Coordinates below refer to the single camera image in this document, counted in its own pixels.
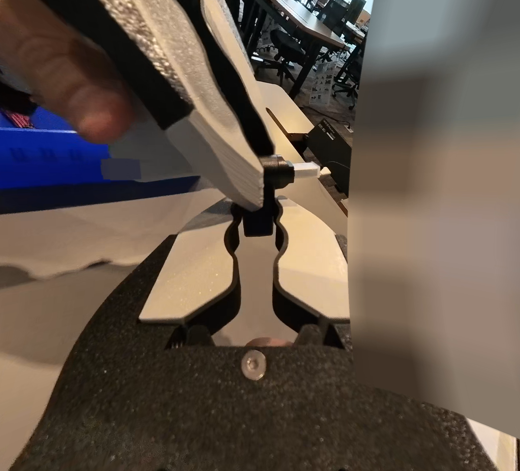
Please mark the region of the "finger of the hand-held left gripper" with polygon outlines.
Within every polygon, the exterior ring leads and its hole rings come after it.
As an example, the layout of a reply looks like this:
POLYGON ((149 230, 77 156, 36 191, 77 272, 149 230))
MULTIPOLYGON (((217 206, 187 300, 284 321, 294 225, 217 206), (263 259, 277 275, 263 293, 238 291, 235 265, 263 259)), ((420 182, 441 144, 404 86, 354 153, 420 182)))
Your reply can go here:
POLYGON ((275 139, 263 95, 236 35, 235 23, 229 21, 219 0, 201 0, 201 13, 216 45, 207 53, 214 78, 226 102, 234 111, 245 139, 258 157, 275 153, 275 139))
POLYGON ((264 204, 265 108, 220 0, 130 0, 190 107, 164 135, 193 172, 248 211, 264 204))

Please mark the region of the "black flat panel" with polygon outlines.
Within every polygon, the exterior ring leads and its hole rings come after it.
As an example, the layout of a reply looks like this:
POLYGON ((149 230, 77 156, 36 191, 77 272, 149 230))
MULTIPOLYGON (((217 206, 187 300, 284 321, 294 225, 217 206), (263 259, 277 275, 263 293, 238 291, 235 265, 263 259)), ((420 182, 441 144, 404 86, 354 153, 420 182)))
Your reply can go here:
POLYGON ((326 118, 307 134, 307 147, 322 168, 330 171, 338 189, 349 196, 352 148, 326 118))

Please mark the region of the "black power adapter block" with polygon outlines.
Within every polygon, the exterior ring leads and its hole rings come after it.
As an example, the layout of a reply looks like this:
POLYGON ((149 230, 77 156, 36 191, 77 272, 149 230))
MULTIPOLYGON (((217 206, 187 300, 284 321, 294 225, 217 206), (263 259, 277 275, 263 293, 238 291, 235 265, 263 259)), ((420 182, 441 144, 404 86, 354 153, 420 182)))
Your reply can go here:
POLYGON ((264 169, 263 206, 254 212, 243 211, 242 223, 246 237, 271 236, 279 214, 276 190, 294 183, 294 165, 281 155, 260 158, 264 169))

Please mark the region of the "wooden top office desk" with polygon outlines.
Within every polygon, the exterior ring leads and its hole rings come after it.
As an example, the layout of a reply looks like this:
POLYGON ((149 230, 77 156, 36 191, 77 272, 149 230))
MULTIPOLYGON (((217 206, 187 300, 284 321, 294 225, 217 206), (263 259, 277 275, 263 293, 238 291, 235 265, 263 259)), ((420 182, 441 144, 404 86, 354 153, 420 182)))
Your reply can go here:
POLYGON ((301 3, 295 0, 252 0, 252 9, 246 13, 242 26, 243 42, 250 58, 257 49, 262 27, 269 15, 284 30, 301 33, 308 42, 302 69, 289 91, 289 97, 295 99, 315 65, 323 47, 340 51, 345 44, 341 38, 318 20, 301 3))

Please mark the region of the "black office chair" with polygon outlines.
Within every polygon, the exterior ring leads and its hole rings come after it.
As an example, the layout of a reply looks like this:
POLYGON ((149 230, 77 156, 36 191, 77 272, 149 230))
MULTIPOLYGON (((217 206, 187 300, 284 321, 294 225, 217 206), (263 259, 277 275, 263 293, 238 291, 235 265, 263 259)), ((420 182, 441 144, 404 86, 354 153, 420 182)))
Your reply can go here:
POLYGON ((277 53, 273 60, 266 60, 265 68, 277 71, 277 76, 280 77, 280 85, 282 85, 284 78, 295 82, 288 65, 293 63, 303 66, 306 59, 305 51, 296 39, 281 29, 272 29, 270 39, 277 53))
POLYGON ((361 49, 355 49, 334 78, 332 97, 336 98, 337 94, 345 93, 352 100, 352 104, 348 107, 350 111, 354 110, 357 104, 362 62, 361 49))

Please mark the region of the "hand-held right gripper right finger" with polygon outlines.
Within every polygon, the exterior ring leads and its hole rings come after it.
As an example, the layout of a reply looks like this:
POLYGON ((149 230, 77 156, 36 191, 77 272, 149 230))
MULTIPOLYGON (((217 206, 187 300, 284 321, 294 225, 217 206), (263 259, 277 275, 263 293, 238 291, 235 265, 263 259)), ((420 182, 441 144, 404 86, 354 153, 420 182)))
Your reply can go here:
POLYGON ((349 321, 348 265, 334 231, 292 200, 277 197, 272 305, 283 323, 349 321))

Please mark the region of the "white printed floor sign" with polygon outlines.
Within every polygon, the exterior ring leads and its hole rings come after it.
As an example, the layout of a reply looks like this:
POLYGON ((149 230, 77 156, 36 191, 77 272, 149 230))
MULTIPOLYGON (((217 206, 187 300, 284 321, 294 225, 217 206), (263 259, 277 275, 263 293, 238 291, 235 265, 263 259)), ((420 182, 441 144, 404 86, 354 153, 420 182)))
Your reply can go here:
POLYGON ((316 66, 309 96, 311 106, 326 106, 330 102, 335 70, 336 62, 334 61, 324 61, 316 66))

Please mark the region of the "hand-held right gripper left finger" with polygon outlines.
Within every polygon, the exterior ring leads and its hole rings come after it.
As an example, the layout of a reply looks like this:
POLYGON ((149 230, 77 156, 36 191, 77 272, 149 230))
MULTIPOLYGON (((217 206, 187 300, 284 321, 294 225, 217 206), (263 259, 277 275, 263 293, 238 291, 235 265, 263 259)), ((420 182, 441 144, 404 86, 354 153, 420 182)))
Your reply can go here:
POLYGON ((227 325, 241 306, 240 218, 223 199, 193 218, 173 246, 140 312, 142 323, 227 325))

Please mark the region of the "person's left hand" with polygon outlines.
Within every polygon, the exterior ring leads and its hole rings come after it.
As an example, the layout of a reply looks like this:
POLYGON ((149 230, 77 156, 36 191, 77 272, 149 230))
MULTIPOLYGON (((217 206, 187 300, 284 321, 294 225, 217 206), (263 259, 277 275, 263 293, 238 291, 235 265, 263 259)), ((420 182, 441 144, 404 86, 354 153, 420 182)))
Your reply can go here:
POLYGON ((89 142, 113 143, 134 121, 132 97, 106 53, 41 0, 1 0, 1 64, 89 142))

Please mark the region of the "blue plastic bin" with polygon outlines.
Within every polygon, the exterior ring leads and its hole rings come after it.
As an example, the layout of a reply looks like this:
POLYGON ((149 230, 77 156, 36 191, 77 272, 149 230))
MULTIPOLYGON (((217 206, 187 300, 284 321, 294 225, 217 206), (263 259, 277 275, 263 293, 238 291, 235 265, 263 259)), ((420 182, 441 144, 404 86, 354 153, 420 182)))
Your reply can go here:
POLYGON ((134 201, 193 191, 197 176, 158 182, 110 181, 107 145, 83 140, 62 118, 37 107, 1 110, 1 214, 134 201))

